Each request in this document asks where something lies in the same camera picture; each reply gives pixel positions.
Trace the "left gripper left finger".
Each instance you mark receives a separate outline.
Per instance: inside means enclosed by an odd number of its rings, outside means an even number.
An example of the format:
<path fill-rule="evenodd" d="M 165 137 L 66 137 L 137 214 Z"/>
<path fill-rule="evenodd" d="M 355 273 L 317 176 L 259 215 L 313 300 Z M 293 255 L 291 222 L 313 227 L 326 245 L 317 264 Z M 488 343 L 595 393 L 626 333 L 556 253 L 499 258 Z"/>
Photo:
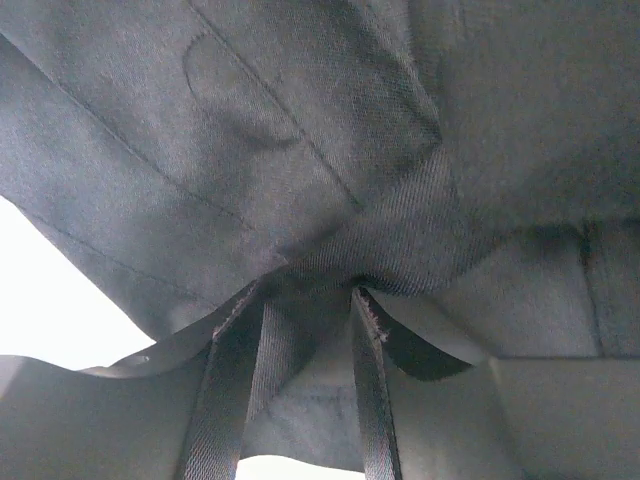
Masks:
<path fill-rule="evenodd" d="M 262 328 L 260 285 L 108 368 L 1 360 L 5 479 L 231 479 Z"/>

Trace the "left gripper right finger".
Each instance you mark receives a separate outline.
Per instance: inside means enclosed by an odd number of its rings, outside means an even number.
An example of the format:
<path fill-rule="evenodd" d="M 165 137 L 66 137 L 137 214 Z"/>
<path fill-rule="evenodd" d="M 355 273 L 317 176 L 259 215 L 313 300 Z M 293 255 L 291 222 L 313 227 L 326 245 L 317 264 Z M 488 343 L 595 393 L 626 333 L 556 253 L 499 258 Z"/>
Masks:
<path fill-rule="evenodd" d="M 353 370 L 369 479 L 635 479 L 635 359 L 469 365 L 353 291 Z"/>

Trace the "black pleated skirt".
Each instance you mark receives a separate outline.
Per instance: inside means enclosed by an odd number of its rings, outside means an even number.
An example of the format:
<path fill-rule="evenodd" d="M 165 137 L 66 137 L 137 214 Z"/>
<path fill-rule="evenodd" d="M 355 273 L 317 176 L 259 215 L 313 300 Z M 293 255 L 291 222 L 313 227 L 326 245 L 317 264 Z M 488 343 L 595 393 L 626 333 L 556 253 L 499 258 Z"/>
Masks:
<path fill-rule="evenodd" d="M 639 5 L 5 1 L 1 193 L 153 345 L 258 282 L 238 463 L 364 474 L 355 289 L 639 363 Z"/>

